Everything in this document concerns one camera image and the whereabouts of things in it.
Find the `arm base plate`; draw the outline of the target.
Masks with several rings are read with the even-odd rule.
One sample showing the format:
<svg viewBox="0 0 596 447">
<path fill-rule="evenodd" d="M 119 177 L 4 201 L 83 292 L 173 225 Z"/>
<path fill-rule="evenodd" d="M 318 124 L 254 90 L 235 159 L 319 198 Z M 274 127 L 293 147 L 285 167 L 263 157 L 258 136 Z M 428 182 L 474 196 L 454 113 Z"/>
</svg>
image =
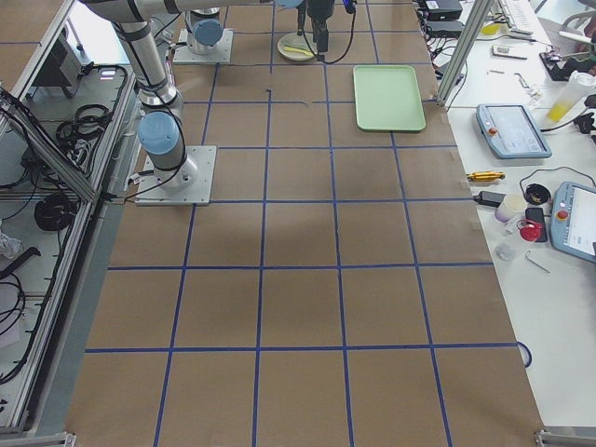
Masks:
<svg viewBox="0 0 596 447">
<path fill-rule="evenodd" d="M 210 204 L 217 147 L 193 145 L 186 147 L 187 158 L 181 169 L 172 173 L 158 170 L 143 176 L 139 191 L 133 197 L 139 206 L 181 206 Z"/>
<path fill-rule="evenodd" d="M 234 32 L 230 28 L 223 30 L 222 38 L 213 46 L 198 43 L 186 29 L 180 31 L 180 36 L 174 49 L 172 62 L 174 64 L 227 64 L 231 61 Z"/>
</svg>

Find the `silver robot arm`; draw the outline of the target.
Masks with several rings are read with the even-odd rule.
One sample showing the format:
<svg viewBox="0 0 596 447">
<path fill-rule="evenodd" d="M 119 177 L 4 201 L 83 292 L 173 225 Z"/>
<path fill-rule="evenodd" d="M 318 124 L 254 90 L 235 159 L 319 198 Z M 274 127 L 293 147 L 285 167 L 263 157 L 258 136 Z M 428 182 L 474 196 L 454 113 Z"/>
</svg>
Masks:
<svg viewBox="0 0 596 447">
<path fill-rule="evenodd" d="M 296 35 L 304 39 L 308 47 L 317 57 L 322 57 L 328 51 L 329 31 L 327 20 L 333 15 L 334 2 L 323 0 L 307 1 L 275 1 L 282 9 L 297 10 Z M 213 47 L 223 36 L 224 28 L 217 18 L 219 11 L 214 8 L 211 12 L 207 9 L 186 12 L 184 20 L 188 36 L 195 42 L 208 47 Z"/>
<path fill-rule="evenodd" d="M 139 87 L 139 100 L 145 116 L 138 126 L 142 148 L 153 163 L 156 189 L 170 193 L 199 185 L 196 153 L 191 138 L 184 136 L 185 102 L 169 79 L 165 58 L 157 49 L 149 20 L 162 13 L 181 15 L 191 49 L 214 47 L 219 43 L 205 29 L 219 24 L 219 7 L 246 6 L 247 1 L 85 1 L 98 17 L 108 20 L 124 49 Z"/>
</svg>

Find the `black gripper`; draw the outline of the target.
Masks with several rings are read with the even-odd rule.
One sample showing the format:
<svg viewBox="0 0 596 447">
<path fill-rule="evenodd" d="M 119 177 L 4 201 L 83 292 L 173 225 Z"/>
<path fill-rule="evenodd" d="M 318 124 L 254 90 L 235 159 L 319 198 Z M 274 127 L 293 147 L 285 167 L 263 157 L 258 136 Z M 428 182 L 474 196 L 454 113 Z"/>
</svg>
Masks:
<svg viewBox="0 0 596 447">
<path fill-rule="evenodd" d="M 313 41 L 316 44 L 317 52 L 327 52 L 329 44 L 329 32 L 327 22 L 334 11 L 333 0 L 307 0 L 306 12 L 312 20 Z"/>
</svg>

